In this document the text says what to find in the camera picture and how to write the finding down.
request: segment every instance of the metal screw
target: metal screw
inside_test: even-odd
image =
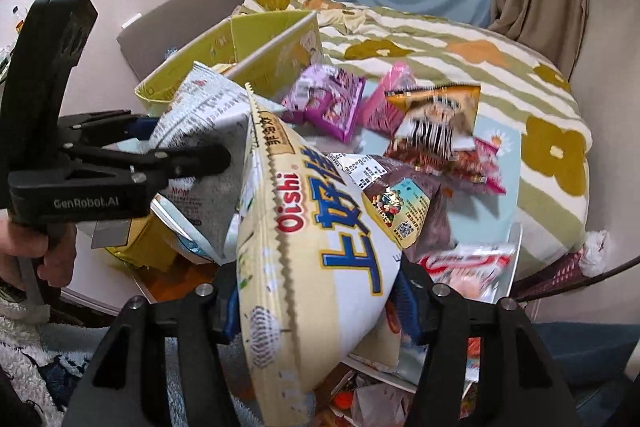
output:
[[[213,293],[213,286],[208,282],[204,282],[198,286],[196,286],[196,295],[200,297],[206,297]]]
[[[129,299],[127,306],[132,310],[137,310],[138,308],[142,308],[145,303],[146,299],[142,295],[136,295]]]
[[[504,299],[500,299],[500,306],[509,312],[513,312],[518,308],[518,303],[511,297],[505,297]]]
[[[446,297],[451,293],[451,288],[449,288],[446,284],[438,283],[433,285],[431,291],[438,297]]]
[[[134,183],[144,183],[146,182],[146,174],[144,172],[134,172],[131,175],[131,180]]]

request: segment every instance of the daisy print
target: daisy print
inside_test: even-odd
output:
[[[487,131],[486,133],[484,133],[482,139],[497,148],[498,156],[502,156],[506,152],[511,152],[511,147],[513,144],[511,143],[511,139],[503,131],[500,131],[498,129]]]

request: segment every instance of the headboard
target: headboard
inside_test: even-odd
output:
[[[231,15],[243,0],[169,0],[136,19],[118,35],[122,54],[143,80],[164,60],[170,48],[180,49]]]

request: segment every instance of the barcode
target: barcode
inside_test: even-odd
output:
[[[399,235],[400,239],[406,239],[411,233],[414,233],[415,229],[412,227],[409,221],[403,221],[396,228],[396,233]]]

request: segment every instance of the white table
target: white table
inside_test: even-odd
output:
[[[124,304],[142,292],[132,270],[106,250],[92,250],[91,238],[78,230],[76,267],[62,296],[74,304],[118,315]]]

